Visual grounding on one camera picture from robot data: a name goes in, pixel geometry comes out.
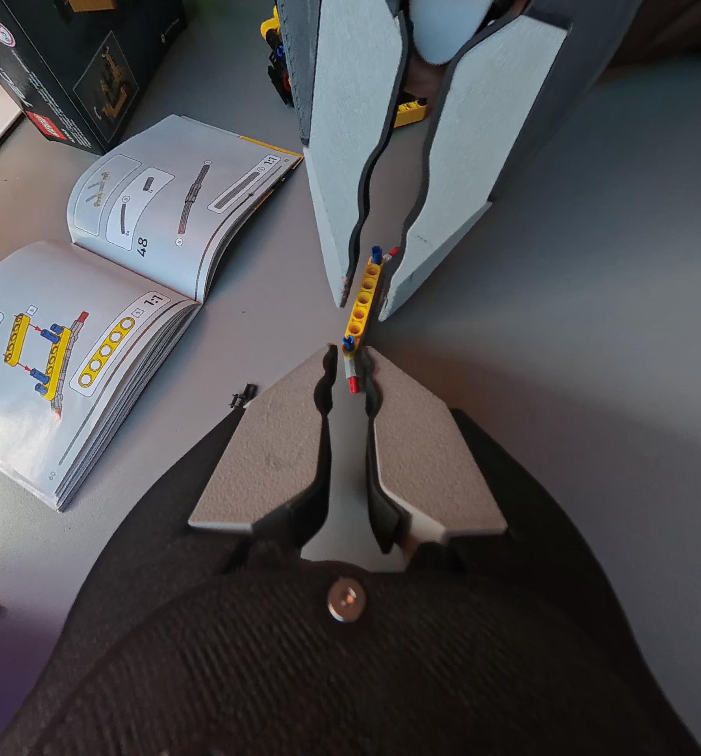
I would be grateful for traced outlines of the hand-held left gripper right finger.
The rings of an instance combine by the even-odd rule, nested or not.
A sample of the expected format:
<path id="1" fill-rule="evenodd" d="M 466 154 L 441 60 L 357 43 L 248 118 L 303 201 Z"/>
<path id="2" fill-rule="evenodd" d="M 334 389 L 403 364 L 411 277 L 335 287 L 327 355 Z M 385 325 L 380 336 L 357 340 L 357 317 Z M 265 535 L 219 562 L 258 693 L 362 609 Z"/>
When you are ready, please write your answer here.
<path id="1" fill-rule="evenodd" d="M 450 409 L 374 348 L 363 353 L 369 521 L 384 554 L 501 536 L 507 522 Z"/>

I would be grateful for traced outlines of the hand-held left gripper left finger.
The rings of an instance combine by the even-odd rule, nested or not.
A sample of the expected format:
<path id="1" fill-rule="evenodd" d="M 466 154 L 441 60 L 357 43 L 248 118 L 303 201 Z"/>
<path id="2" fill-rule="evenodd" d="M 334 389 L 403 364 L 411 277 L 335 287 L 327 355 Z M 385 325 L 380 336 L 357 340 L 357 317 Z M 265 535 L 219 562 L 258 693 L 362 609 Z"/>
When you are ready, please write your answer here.
<path id="1" fill-rule="evenodd" d="M 279 510 L 298 509 L 328 481 L 328 414 L 337 363 L 337 346 L 324 345 L 251 400 L 190 526 L 252 534 L 259 522 Z"/>

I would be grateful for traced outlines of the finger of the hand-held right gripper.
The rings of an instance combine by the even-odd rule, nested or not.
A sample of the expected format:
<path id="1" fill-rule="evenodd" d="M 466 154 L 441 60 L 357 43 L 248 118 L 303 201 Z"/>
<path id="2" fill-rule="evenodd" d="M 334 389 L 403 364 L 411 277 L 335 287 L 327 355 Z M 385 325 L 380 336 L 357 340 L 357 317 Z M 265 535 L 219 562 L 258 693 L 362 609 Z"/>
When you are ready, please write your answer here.
<path id="1" fill-rule="evenodd" d="M 326 276 L 344 307 L 409 58 L 400 2 L 278 1 Z"/>
<path id="2" fill-rule="evenodd" d="M 490 207 L 490 194 L 567 37 L 595 12 L 507 12 L 449 63 L 422 151 L 422 186 L 384 295 L 385 321 Z"/>

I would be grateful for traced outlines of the yellow lego beam assembly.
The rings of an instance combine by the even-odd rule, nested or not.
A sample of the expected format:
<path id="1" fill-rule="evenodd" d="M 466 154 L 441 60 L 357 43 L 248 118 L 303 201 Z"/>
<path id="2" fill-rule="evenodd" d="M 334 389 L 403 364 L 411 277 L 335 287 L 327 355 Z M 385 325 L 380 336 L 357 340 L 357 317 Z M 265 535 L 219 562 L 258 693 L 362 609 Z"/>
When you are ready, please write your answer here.
<path id="1" fill-rule="evenodd" d="M 363 271 L 362 281 L 341 342 L 341 350 L 345 359 L 345 375 L 351 394 L 357 394 L 360 391 L 358 358 L 365 332 L 369 326 L 382 269 L 387 262 L 393 260 L 398 252 L 398 247 L 394 247 L 389 253 L 383 253 L 381 247 L 374 246 L 372 255 Z"/>

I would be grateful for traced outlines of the yellow black lego vehicle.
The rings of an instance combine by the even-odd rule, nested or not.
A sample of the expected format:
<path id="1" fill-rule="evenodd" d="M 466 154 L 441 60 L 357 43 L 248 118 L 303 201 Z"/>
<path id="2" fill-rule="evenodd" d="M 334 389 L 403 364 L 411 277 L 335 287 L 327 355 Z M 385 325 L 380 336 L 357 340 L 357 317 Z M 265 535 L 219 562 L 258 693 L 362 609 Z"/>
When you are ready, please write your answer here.
<path id="1" fill-rule="evenodd" d="M 269 78 L 282 101 L 294 106 L 287 66 L 287 58 L 280 28 L 278 8 L 273 8 L 273 15 L 261 24 L 261 35 L 270 46 L 270 64 L 267 68 Z M 416 98 L 407 91 L 402 91 L 397 100 L 397 111 L 393 127 L 399 128 L 412 123 L 421 122 L 427 115 L 428 101 L 426 98 Z"/>

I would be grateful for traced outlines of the open lego instruction booklet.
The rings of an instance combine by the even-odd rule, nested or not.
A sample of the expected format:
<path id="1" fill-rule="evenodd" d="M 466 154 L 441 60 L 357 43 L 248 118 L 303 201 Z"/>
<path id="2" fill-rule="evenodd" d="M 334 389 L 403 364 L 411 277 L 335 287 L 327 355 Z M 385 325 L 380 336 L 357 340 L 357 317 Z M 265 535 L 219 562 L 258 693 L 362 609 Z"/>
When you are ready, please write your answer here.
<path id="1" fill-rule="evenodd" d="M 0 262 L 0 471 L 66 507 L 204 303 L 224 250 L 302 160 L 169 116 L 101 157 L 71 243 Z"/>

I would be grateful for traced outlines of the black lego box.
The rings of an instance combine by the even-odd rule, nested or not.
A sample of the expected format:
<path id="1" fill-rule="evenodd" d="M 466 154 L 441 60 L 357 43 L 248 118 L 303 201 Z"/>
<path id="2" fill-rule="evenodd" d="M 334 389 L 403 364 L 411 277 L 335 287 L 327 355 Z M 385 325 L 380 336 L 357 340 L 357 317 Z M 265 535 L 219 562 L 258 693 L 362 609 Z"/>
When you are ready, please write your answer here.
<path id="1" fill-rule="evenodd" d="M 46 139 L 102 155 L 185 25 L 182 1 L 0 1 L 0 84 Z"/>

